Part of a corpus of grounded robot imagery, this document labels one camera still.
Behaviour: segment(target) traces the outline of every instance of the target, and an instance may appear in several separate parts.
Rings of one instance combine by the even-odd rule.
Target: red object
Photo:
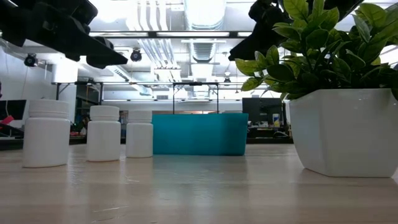
[[[11,123],[11,121],[13,121],[14,120],[14,118],[10,115],[10,116],[8,116],[7,118],[4,118],[4,120],[2,120],[1,122],[0,122],[0,124],[9,124],[9,123]]]

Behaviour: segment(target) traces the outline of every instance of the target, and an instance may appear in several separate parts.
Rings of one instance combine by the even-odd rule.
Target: table surface
[[[398,223],[398,175],[325,177],[290,144],[117,162],[71,146],[67,166],[44,169],[23,169],[21,155],[0,152],[0,223]]]

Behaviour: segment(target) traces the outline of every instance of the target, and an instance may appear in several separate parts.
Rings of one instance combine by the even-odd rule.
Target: potted plant
[[[284,0],[294,21],[276,23],[291,55],[276,46],[256,60],[236,59],[250,78],[290,100],[295,147],[304,167],[334,177],[391,177],[398,167],[398,71],[381,63],[382,49],[398,44],[398,3],[383,10],[361,4],[349,33],[334,27],[337,8],[314,0]]]

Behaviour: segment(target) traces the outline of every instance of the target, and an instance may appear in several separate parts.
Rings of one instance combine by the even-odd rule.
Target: teal box
[[[248,114],[153,115],[154,154],[242,156]]]

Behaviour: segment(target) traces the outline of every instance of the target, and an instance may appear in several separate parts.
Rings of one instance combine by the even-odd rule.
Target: white pot
[[[304,167],[332,177],[391,177],[398,102],[390,89],[317,90],[289,103]]]

